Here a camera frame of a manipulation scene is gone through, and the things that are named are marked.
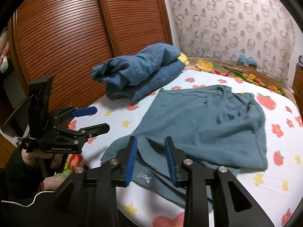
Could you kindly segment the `person's left hand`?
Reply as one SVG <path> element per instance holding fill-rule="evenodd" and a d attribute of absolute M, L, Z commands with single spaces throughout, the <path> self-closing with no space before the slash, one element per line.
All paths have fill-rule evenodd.
<path fill-rule="evenodd" d="M 57 168 L 61 164 L 63 158 L 63 154 L 43 153 L 41 150 L 35 150 L 33 152 L 27 153 L 24 149 L 22 149 L 21 156 L 24 163 L 29 166 L 35 165 L 38 158 L 51 159 L 50 167 L 52 169 Z"/>

